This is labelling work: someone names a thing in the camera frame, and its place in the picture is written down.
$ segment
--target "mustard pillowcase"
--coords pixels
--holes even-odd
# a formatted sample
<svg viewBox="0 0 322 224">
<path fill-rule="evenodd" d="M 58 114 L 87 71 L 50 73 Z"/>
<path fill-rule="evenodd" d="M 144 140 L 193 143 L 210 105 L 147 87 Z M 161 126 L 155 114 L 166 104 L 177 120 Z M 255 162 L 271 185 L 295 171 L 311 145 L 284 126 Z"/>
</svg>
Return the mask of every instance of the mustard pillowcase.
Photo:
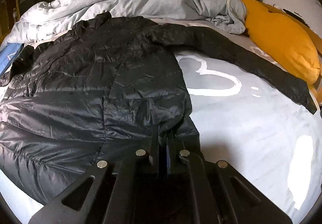
<svg viewBox="0 0 322 224">
<path fill-rule="evenodd" d="M 318 52 L 305 30 L 289 17 L 270 13 L 256 0 L 247 7 L 245 26 L 250 39 L 285 70 L 313 84 L 320 74 Z"/>
</svg>

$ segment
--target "metal screw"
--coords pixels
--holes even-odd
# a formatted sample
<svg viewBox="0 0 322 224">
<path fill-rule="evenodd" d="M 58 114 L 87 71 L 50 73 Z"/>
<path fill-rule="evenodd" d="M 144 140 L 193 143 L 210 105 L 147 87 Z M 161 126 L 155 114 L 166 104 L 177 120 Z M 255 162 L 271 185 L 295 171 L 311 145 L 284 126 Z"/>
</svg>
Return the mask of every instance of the metal screw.
<svg viewBox="0 0 322 224">
<path fill-rule="evenodd" d="M 100 169 L 105 168 L 107 166 L 107 161 L 99 161 L 97 162 L 97 167 Z"/>
<path fill-rule="evenodd" d="M 181 150 L 180 155 L 183 157 L 188 157 L 190 155 L 190 151 L 188 150 Z"/>
<path fill-rule="evenodd" d="M 228 163 L 226 161 L 218 161 L 217 164 L 218 164 L 218 167 L 222 169 L 227 168 L 228 166 Z"/>
<path fill-rule="evenodd" d="M 137 150 L 137 151 L 135 152 L 135 154 L 136 154 L 137 156 L 144 156 L 146 153 L 147 153 L 147 152 L 146 152 L 145 150 Z"/>
</svg>

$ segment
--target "jacket sleeve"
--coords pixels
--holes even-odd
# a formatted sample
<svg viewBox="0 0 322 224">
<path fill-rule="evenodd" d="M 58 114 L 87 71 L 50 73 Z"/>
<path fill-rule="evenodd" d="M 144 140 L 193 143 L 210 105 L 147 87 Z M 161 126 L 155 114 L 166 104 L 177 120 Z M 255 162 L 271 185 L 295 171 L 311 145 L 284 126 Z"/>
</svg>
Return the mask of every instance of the jacket sleeve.
<svg viewBox="0 0 322 224">
<path fill-rule="evenodd" d="M 141 34 L 143 41 L 154 45 L 188 46 L 211 58 L 227 61 L 257 75 L 310 113 L 317 111 L 306 82 L 283 71 L 278 66 L 233 43 L 211 28 L 179 24 L 151 27 Z"/>
</svg>

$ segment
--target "black plastic mount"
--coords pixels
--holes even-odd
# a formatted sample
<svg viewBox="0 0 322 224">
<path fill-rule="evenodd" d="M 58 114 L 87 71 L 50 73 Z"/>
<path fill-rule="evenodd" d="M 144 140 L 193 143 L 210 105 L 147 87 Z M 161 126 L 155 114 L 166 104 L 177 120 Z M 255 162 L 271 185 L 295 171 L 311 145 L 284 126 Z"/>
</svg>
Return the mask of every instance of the black plastic mount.
<svg viewBox="0 0 322 224">
<path fill-rule="evenodd" d="M 142 215 L 150 223 L 292 223 L 226 161 L 203 161 L 172 133 L 165 152 L 157 134 L 153 138 L 150 154 L 145 150 L 129 154 L 117 175 L 105 161 L 92 166 L 29 224 L 147 223 Z"/>
</svg>

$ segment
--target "crumpled blanket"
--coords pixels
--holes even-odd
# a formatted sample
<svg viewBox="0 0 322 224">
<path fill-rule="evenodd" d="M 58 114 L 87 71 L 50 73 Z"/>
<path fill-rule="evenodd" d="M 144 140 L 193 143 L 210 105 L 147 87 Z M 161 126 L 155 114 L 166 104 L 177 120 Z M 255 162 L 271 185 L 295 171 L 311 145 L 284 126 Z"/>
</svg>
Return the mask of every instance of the crumpled blanket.
<svg viewBox="0 0 322 224">
<path fill-rule="evenodd" d="M 44 40 L 70 30 L 75 23 L 109 11 L 112 17 L 208 19 L 234 34 L 245 31 L 246 7 L 241 0 L 55 0 L 25 12 L 1 45 Z"/>
</svg>

